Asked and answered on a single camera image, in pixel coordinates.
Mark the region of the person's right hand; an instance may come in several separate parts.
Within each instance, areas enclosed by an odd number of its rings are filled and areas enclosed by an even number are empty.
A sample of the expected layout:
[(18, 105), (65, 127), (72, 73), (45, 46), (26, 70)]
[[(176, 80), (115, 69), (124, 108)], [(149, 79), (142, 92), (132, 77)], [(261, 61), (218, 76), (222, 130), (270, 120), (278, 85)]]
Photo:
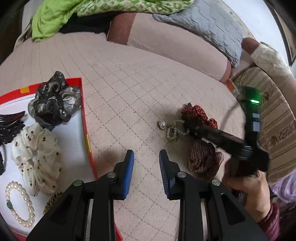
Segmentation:
[(233, 160), (225, 164), (225, 172), (222, 183), (229, 190), (242, 191), (246, 194), (244, 208), (256, 221), (262, 221), (270, 211), (270, 192), (264, 172), (257, 171), (254, 176), (235, 177)]

